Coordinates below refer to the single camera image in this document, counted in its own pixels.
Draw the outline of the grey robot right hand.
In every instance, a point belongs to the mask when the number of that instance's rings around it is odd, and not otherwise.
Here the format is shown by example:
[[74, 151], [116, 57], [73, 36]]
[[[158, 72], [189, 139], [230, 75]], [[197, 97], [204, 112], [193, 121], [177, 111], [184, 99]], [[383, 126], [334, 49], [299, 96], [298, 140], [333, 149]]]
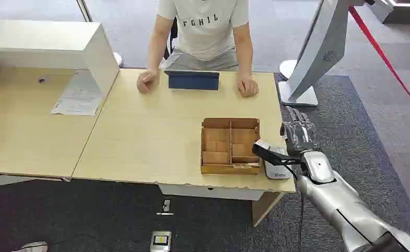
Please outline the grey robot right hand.
[[320, 151], [321, 145], [316, 134], [316, 126], [310, 118], [298, 109], [285, 106], [291, 121], [283, 122], [280, 134], [284, 137], [289, 156], [298, 156], [305, 151]]

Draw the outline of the person's left hand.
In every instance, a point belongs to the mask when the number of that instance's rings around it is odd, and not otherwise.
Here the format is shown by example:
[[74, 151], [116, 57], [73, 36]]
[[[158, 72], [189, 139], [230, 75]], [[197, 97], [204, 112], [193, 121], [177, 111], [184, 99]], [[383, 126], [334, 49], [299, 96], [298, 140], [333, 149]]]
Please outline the person's left hand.
[[254, 81], [252, 75], [239, 75], [236, 87], [243, 97], [254, 97], [259, 92], [258, 83]]

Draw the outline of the person's right hand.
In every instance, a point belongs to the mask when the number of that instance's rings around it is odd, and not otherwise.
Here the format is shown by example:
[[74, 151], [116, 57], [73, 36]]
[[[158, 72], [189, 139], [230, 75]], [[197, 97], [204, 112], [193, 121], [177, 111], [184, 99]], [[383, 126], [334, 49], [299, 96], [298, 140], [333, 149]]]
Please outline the person's right hand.
[[139, 93], [149, 93], [152, 89], [159, 85], [160, 70], [159, 69], [146, 69], [139, 74], [136, 87]]

